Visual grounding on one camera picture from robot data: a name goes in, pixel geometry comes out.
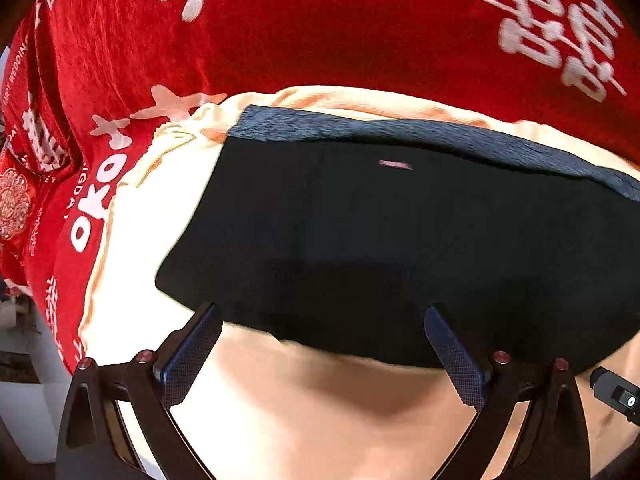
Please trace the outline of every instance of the beige satin cloth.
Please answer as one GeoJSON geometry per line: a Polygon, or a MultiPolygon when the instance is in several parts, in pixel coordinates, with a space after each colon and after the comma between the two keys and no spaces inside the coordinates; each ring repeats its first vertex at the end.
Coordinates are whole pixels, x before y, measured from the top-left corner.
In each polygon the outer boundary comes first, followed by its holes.
{"type": "MultiPolygon", "coordinates": [[[[301,108],[359,120],[423,118],[472,124],[575,153],[640,180],[629,162],[549,126],[503,123],[469,110],[363,89],[299,87],[241,94],[206,104],[191,119],[155,133],[147,154],[118,184],[80,327],[87,355],[101,365],[157,348],[191,315],[154,286],[162,260],[182,234],[209,181],[228,129],[249,104],[301,108]]],[[[604,366],[640,383],[636,336],[604,366]]],[[[592,472],[626,449],[638,428],[593,398],[578,378],[592,472]]],[[[484,474],[499,475],[524,418],[514,412],[484,474]]],[[[172,414],[219,480],[424,480],[464,433],[475,411],[446,373],[339,356],[225,324],[186,401],[172,414]]],[[[127,427],[148,471],[162,478],[135,417],[127,427]]]]}

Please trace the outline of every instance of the ornate red emblem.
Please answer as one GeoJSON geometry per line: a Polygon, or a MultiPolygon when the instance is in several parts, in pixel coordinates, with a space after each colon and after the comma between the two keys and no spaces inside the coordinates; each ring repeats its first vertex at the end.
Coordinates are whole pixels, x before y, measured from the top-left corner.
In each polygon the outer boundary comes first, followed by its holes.
{"type": "Polygon", "coordinates": [[[26,179],[13,168],[9,168],[0,176],[0,238],[2,240],[10,240],[24,230],[30,206],[26,179]]]}

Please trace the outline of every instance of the red fabric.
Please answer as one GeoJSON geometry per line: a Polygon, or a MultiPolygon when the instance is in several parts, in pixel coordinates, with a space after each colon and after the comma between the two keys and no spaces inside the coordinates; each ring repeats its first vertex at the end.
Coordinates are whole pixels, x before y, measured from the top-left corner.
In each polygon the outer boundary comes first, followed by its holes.
{"type": "Polygon", "coordinates": [[[0,155],[0,243],[20,259],[27,242],[40,178],[26,170],[9,150],[0,155]]]}
{"type": "Polygon", "coordinates": [[[588,16],[580,3],[596,8],[593,0],[516,1],[38,0],[12,44],[2,111],[18,160],[48,178],[30,225],[34,251],[20,263],[67,365],[82,355],[77,326],[104,223],[99,204],[107,207],[155,127],[188,104],[218,102],[222,92],[359,86],[551,124],[640,162],[640,44],[631,30],[609,16],[596,24],[611,45],[586,29],[594,40],[577,52],[575,24],[588,16]],[[525,46],[538,54],[520,52],[521,27],[552,48],[530,38],[525,46]],[[544,63],[533,59],[542,55],[544,63]],[[596,81],[587,86],[575,78],[584,63],[596,81]],[[173,108],[148,110],[154,100],[173,108]],[[101,129],[113,138],[90,134],[101,129]],[[118,154],[126,160],[116,167],[124,165],[107,171],[112,180],[102,171],[101,182],[100,165],[118,154]],[[88,194],[91,214],[79,208],[88,194]]]}
{"type": "MultiPolygon", "coordinates": [[[[18,259],[5,248],[0,248],[0,269],[5,280],[21,286],[27,286],[27,278],[24,275],[24,268],[18,259]]],[[[20,296],[22,292],[17,287],[9,287],[11,296],[20,296]]]]}

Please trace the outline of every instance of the red screw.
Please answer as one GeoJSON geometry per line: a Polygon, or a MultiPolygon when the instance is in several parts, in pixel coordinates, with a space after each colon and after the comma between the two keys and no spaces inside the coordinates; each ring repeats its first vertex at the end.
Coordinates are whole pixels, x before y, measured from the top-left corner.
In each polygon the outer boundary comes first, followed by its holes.
{"type": "Polygon", "coordinates": [[[556,368],[562,372],[567,371],[569,369],[569,361],[559,357],[558,359],[556,359],[556,368]]]}
{"type": "Polygon", "coordinates": [[[151,350],[143,350],[136,355],[136,361],[141,365],[150,362],[154,358],[154,353],[151,350]]]}
{"type": "Polygon", "coordinates": [[[87,370],[87,368],[90,368],[92,364],[94,364],[94,360],[90,357],[85,357],[78,361],[78,369],[87,370]]]}
{"type": "Polygon", "coordinates": [[[494,361],[498,364],[506,365],[511,361],[511,356],[507,354],[507,352],[498,350],[497,352],[494,352],[494,361]]]}

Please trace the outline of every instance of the blue textured strip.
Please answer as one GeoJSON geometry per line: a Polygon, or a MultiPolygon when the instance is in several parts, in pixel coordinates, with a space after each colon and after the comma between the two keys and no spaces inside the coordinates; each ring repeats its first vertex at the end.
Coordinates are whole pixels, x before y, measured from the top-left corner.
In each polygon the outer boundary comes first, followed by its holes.
{"type": "Polygon", "coordinates": [[[221,332],[222,317],[219,308],[212,305],[162,370],[162,403],[166,407],[183,402],[221,332]]]}
{"type": "Polygon", "coordinates": [[[462,346],[453,330],[431,306],[424,315],[424,333],[447,371],[462,402],[482,410],[484,406],[484,375],[471,355],[462,346]]]}
{"type": "Polygon", "coordinates": [[[588,178],[640,202],[640,184],[622,171],[601,168],[573,153],[466,124],[412,119],[357,121],[288,108],[247,107],[230,137],[254,140],[349,140],[422,145],[490,164],[588,178]]]}

